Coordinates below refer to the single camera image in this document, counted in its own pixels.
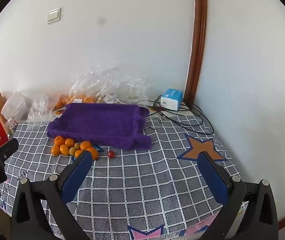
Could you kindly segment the green kiwi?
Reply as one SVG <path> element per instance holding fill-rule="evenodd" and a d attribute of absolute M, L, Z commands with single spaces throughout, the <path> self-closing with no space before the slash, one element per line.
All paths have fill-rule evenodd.
<path fill-rule="evenodd" d="M 79 142 L 76 142 L 75 145 L 74 145 L 74 148 L 79 150 L 80 149 L 80 143 Z"/>
<path fill-rule="evenodd" d="M 76 149 L 75 147 L 71 147 L 71 148 L 69 149 L 69 155 L 70 155 L 70 156 L 74 156 L 75 153 L 76 153 L 76 151 L 77 151 L 77 149 Z"/>

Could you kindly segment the oval orange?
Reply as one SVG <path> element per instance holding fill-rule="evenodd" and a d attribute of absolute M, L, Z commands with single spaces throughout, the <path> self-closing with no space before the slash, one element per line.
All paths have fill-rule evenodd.
<path fill-rule="evenodd" d="M 69 148 L 68 148 L 68 146 L 66 146 L 66 145 L 61 145 L 61 146 L 59 147 L 59 151 L 60 151 L 60 153 L 61 153 L 62 155 L 64 155 L 64 156 L 68 156 L 68 155 L 69 155 Z"/>

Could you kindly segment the small orange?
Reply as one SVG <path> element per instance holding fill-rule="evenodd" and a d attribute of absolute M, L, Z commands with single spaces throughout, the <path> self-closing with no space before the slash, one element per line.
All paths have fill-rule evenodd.
<path fill-rule="evenodd" d="M 74 139 L 71 139 L 71 138 L 66 139 L 66 140 L 65 140 L 65 145 L 66 145 L 68 148 L 74 147 L 74 145 L 75 145 Z"/>
<path fill-rule="evenodd" d="M 82 150 L 77 150 L 76 152 L 75 152 L 75 158 L 78 158 L 81 154 L 82 154 Z"/>

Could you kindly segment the large orange with stem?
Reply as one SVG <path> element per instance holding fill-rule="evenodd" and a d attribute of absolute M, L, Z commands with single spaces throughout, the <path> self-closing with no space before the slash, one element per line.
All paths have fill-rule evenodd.
<path fill-rule="evenodd" d="M 54 139 L 54 145 L 60 147 L 61 145 L 65 144 L 65 138 L 62 136 L 57 136 Z"/>

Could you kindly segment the small red tomato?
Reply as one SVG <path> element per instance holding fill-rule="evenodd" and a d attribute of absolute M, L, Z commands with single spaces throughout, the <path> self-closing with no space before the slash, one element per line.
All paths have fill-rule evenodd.
<path fill-rule="evenodd" d="M 113 159 L 115 157 L 115 153 L 112 150 L 108 151 L 108 158 Z"/>

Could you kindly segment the small orange front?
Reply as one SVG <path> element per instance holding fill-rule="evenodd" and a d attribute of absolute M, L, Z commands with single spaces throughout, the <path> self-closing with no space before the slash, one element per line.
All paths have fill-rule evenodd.
<path fill-rule="evenodd" d="M 81 154 L 82 154 L 82 150 L 77 150 L 76 152 L 75 152 L 75 158 L 78 158 Z"/>

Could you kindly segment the plastic bottle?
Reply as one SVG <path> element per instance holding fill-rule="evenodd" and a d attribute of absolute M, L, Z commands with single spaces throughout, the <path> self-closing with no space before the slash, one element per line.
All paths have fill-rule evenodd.
<path fill-rule="evenodd" d="M 10 137 L 14 137 L 14 134 L 17 130 L 18 127 L 18 123 L 16 122 L 16 120 L 14 118 L 10 118 L 8 121 L 8 133 L 10 135 Z"/>

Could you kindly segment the white plastic bag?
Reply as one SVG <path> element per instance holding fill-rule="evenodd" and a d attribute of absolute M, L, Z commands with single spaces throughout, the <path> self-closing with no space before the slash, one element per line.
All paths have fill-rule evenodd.
<path fill-rule="evenodd" d="M 23 122 L 27 119 L 31 107 L 31 100 L 20 92 L 13 93 L 5 102 L 1 114 L 9 121 Z"/>

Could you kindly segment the grey checked tablecloth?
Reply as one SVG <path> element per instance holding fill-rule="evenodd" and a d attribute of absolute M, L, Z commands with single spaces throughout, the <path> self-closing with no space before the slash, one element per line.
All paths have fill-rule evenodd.
<path fill-rule="evenodd" d="M 144 133 L 149 150 L 125 151 L 102 146 L 68 208 L 91 239 L 158 239 L 200 231 L 221 209 L 194 161 L 181 159 L 189 149 L 188 137 L 211 139 L 225 157 L 221 165 L 238 174 L 230 155 L 197 116 L 172 120 L 151 116 Z"/>

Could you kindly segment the clear bag left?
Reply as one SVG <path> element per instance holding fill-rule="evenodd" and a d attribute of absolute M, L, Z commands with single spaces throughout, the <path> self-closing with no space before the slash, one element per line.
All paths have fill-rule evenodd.
<path fill-rule="evenodd" d="M 51 121 L 55 118 L 55 110 L 65 106 L 65 94 L 61 93 L 40 93 L 33 97 L 32 105 L 29 110 L 28 122 Z"/>

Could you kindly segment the purple towel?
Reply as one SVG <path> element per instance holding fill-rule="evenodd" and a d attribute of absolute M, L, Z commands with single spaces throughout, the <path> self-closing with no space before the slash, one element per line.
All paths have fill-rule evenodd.
<path fill-rule="evenodd" d="M 71 103 L 47 127 L 47 136 L 89 141 L 101 146 L 149 150 L 150 136 L 143 133 L 149 110 L 138 105 Z"/>

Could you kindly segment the blue white box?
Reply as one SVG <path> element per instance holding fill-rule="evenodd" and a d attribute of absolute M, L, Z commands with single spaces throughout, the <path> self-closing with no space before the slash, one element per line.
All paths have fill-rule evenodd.
<path fill-rule="evenodd" d="M 178 89 L 169 88 L 160 97 L 160 105 L 169 110 L 177 111 L 183 100 L 183 92 Z"/>

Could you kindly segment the clear bag of oranges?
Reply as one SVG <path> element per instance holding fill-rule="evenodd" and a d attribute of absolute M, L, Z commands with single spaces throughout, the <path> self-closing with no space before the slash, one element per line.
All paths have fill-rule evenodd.
<path fill-rule="evenodd" d="M 72 82 L 68 102 L 117 103 L 147 106 L 149 83 L 138 72 L 113 68 L 95 72 L 90 70 Z"/>

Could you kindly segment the wall light switch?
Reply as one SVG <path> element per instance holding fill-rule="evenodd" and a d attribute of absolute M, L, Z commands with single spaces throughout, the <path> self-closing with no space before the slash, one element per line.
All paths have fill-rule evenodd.
<path fill-rule="evenodd" d="M 57 22 L 61 19 L 61 8 L 53 9 L 47 13 L 47 24 Z"/>

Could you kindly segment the brown wooden door frame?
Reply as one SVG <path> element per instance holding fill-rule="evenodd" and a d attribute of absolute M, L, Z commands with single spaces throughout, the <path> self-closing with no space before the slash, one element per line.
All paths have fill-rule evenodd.
<path fill-rule="evenodd" d="M 207 0 L 194 0 L 194 24 L 189 71 L 187 75 L 184 102 L 191 107 L 196 98 L 202 68 L 207 24 Z"/>

